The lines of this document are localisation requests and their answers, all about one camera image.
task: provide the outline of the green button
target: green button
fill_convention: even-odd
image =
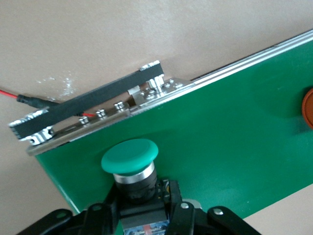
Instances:
[[[147,139],[134,139],[119,143],[109,149],[101,166],[108,173],[138,173],[149,165],[158,154],[157,145]]]

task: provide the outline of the green conveyor belt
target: green conveyor belt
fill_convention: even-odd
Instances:
[[[147,138],[159,147],[159,177],[178,180],[184,198],[246,217],[313,183],[313,130],[301,116],[311,87],[312,41],[37,159],[81,211],[113,183],[106,150]]]

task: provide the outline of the beige table surface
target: beige table surface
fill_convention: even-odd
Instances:
[[[192,79],[311,28],[312,0],[0,0],[0,89],[65,101],[157,59],[166,79]],[[34,109],[4,96],[0,108],[0,234],[13,235],[67,205],[7,127]],[[311,235],[312,194],[246,221]]]

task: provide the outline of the red round object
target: red round object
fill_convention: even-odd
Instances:
[[[313,129],[313,89],[309,90],[302,101],[302,115],[305,122]]]

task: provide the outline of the wire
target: wire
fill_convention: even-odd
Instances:
[[[6,95],[6,96],[11,97],[11,98],[14,98],[14,99],[17,99],[17,98],[18,98],[17,95],[11,94],[11,93],[9,93],[9,92],[5,92],[5,91],[3,91],[3,90],[0,90],[0,94]],[[42,99],[38,99],[38,98],[35,98],[35,99],[39,100],[38,102],[45,102],[45,101],[46,101],[46,100],[42,100]],[[83,113],[83,115],[84,115],[84,116],[88,116],[88,117],[93,117],[93,116],[95,116],[95,114],[87,114],[87,113]]]
[[[0,94],[6,95],[6,96],[14,98],[14,99],[16,99],[18,97],[17,95],[11,94],[9,92],[5,92],[3,90],[0,90]]]

